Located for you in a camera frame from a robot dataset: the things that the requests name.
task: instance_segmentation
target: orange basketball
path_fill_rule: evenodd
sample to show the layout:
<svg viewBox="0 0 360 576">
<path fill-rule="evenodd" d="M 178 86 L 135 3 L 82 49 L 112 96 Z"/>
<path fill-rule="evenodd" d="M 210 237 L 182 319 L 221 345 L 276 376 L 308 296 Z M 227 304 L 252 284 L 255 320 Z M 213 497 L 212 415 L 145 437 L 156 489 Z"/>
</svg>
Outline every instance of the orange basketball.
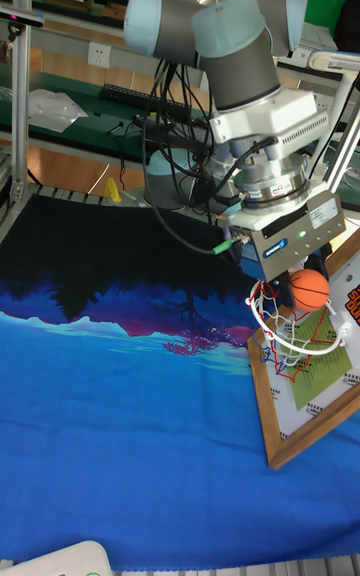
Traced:
<svg viewBox="0 0 360 576">
<path fill-rule="evenodd" d="M 290 276 L 290 289 L 296 309 L 313 312 L 325 305 L 330 287 L 325 276 L 314 269 L 300 269 Z"/>
</svg>

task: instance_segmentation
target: light blue joint cap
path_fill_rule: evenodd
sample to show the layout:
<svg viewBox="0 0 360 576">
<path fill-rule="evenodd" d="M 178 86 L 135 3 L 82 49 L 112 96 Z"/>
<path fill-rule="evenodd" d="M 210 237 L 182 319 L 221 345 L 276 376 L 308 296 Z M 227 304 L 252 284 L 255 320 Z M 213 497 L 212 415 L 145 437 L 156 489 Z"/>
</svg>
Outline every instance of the light blue joint cap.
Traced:
<svg viewBox="0 0 360 576">
<path fill-rule="evenodd" d="M 194 161 L 188 161 L 187 151 L 185 149 L 175 147 L 171 153 L 174 162 L 183 169 L 191 169 L 194 166 Z M 176 167 L 174 167 L 174 171 L 176 174 L 180 173 Z M 151 176 L 170 176 L 172 174 L 171 165 L 169 161 L 164 158 L 160 150 L 152 154 L 147 172 L 151 174 Z"/>
<path fill-rule="evenodd" d="M 191 19 L 196 51 L 204 58 L 229 56 L 250 45 L 265 26 L 257 0 L 225 0 Z"/>
<path fill-rule="evenodd" d="M 160 31 L 162 0 L 129 0 L 124 19 L 126 44 L 152 56 Z"/>
<path fill-rule="evenodd" d="M 305 13 L 308 0 L 286 0 L 286 14 L 288 21 L 288 37 L 290 51 L 294 51 L 300 44 L 301 32 L 304 26 Z"/>
<path fill-rule="evenodd" d="M 222 211 L 221 215 L 222 216 L 231 216 L 232 214 L 235 214 L 235 212 L 239 212 L 240 209 L 241 209 L 241 203 L 236 203 L 236 205 L 233 205 L 232 207 L 228 207 L 227 209 Z"/>
</svg>

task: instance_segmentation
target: picture frame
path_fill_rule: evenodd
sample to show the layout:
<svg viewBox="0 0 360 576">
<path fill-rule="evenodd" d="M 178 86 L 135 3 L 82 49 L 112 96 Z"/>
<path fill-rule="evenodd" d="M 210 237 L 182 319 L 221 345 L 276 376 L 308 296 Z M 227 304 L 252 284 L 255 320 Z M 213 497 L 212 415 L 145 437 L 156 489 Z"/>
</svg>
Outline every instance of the picture frame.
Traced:
<svg viewBox="0 0 360 576">
<path fill-rule="evenodd" d="M 329 278 L 359 250 L 360 229 L 327 259 L 326 269 Z M 281 307 L 279 311 L 284 318 L 290 315 L 287 308 Z M 270 329 L 275 329 L 273 318 L 266 321 L 266 324 Z M 263 342 L 264 335 L 260 327 L 254 337 L 248 340 L 248 350 L 268 465 L 273 469 L 279 469 L 360 409 L 360 383 L 350 387 L 319 414 L 283 439 L 280 434 L 267 366 L 262 362 L 262 351 L 257 345 L 257 343 L 262 345 Z"/>
</svg>

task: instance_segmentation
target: metal rod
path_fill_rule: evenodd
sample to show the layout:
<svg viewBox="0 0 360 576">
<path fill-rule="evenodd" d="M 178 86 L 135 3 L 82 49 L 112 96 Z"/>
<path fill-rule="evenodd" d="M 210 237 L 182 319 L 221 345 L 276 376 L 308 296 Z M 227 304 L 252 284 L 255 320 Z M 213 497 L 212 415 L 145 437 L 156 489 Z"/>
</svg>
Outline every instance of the metal rod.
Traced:
<svg viewBox="0 0 360 576">
<path fill-rule="evenodd" d="M 345 174 L 346 168 L 356 149 L 360 138 L 360 97 L 350 116 L 350 120 L 345 128 L 337 151 L 330 163 L 330 167 L 325 174 L 324 180 L 328 184 L 329 190 L 334 194 L 340 185 L 340 181 Z"/>
<path fill-rule="evenodd" d="M 339 116 L 341 115 L 342 109 L 346 102 L 346 99 L 349 95 L 349 92 L 352 89 L 354 84 L 354 80 L 357 77 L 356 72 L 348 72 L 347 74 L 343 74 L 340 85 L 336 91 L 334 102 L 332 104 L 330 113 L 329 113 L 329 128 L 331 131 L 335 131 Z M 316 145 L 315 151 L 309 161 L 309 167 L 312 167 L 314 163 L 318 160 L 319 156 L 321 155 L 322 150 L 324 149 L 325 145 L 327 144 L 329 139 L 329 131 L 326 131 L 325 134 L 321 136 Z M 325 157 L 325 153 L 323 154 L 322 159 L 320 159 L 320 163 L 323 162 Z"/>
<path fill-rule="evenodd" d="M 30 11 L 32 0 L 13 0 L 13 5 Z M 27 185 L 30 36 L 31 28 L 27 26 L 13 43 L 12 200 L 21 198 Z"/>
</svg>

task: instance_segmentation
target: metal frame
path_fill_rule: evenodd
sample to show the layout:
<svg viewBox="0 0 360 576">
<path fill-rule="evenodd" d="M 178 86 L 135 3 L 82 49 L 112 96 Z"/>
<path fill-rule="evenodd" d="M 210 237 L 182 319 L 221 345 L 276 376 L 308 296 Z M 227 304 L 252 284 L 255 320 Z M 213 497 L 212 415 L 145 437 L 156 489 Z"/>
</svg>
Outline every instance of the metal frame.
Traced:
<svg viewBox="0 0 360 576">
<path fill-rule="evenodd" d="M 337 151 L 325 174 L 325 182 L 329 190 L 336 192 L 340 181 L 349 165 L 350 159 L 357 147 L 360 138 L 360 97 L 354 107 L 350 120 L 342 135 Z"/>
<path fill-rule="evenodd" d="M 31 11 L 31 0 L 13 0 L 16 8 Z M 13 43 L 12 69 L 12 177 L 10 197 L 18 200 L 22 197 L 27 183 L 28 148 L 28 103 L 30 72 L 30 34 L 29 26 Z"/>
</svg>

